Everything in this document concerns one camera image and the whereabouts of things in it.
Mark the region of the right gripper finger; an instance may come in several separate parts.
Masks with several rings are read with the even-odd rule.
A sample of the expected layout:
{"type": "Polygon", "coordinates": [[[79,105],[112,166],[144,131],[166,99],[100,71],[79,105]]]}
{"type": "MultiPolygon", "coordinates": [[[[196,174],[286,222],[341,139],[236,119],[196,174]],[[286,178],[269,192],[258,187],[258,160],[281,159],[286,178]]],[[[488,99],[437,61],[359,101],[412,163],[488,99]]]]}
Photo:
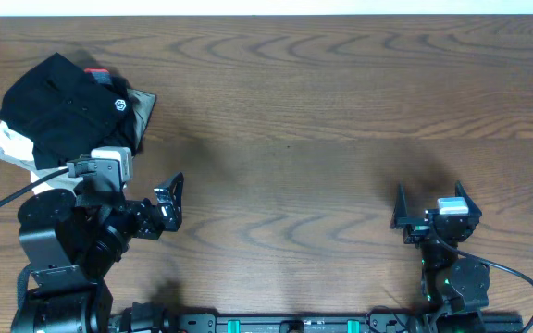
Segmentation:
{"type": "Polygon", "coordinates": [[[407,204],[405,198],[404,187],[402,184],[399,184],[397,187],[396,201],[392,213],[392,218],[390,220],[390,228],[392,229],[403,229],[408,225],[408,213],[407,213],[407,204]]]}
{"type": "Polygon", "coordinates": [[[455,182],[455,195],[457,197],[462,197],[465,200],[465,203],[468,207],[468,214],[470,216],[482,216],[482,211],[478,208],[478,206],[474,203],[474,201],[467,194],[464,186],[459,180],[455,182]]]}

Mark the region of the black t-shirt with logo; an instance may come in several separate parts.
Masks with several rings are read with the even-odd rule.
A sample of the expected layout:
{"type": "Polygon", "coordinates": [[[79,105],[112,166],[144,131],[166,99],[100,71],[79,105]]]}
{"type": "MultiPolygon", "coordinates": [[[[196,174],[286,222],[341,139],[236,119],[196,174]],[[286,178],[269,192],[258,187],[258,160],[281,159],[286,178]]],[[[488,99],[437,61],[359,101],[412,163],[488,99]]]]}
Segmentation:
{"type": "Polygon", "coordinates": [[[119,99],[61,54],[6,92],[0,120],[33,142],[37,169],[64,166],[99,146],[119,120],[119,99]]]}

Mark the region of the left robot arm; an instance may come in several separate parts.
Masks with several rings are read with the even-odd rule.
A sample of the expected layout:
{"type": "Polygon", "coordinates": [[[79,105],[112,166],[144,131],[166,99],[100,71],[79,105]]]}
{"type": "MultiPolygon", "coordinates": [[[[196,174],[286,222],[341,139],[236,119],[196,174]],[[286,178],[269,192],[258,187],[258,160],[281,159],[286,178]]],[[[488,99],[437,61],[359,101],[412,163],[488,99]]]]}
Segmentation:
{"type": "Polygon", "coordinates": [[[133,239],[157,240],[182,223],[184,176],[154,189],[156,203],[125,198],[117,176],[93,172],[75,190],[32,196],[19,209],[19,243],[29,264],[18,277],[14,332],[175,332],[164,307],[135,303],[111,313],[105,275],[133,239]]]}

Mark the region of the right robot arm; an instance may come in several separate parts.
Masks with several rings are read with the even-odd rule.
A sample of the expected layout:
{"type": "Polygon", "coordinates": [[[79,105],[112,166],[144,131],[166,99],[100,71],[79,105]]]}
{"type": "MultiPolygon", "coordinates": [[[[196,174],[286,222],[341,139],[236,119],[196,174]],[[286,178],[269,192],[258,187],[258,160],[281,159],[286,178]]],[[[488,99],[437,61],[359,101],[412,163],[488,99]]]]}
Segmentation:
{"type": "Polygon", "coordinates": [[[397,190],[390,228],[403,232],[403,242],[422,255],[421,290],[429,304],[405,324],[407,332],[473,332],[482,329],[479,311],[489,304],[490,269],[458,244],[476,229],[482,212],[461,183],[452,197],[439,198],[423,217],[408,213],[404,187],[397,190]]]}

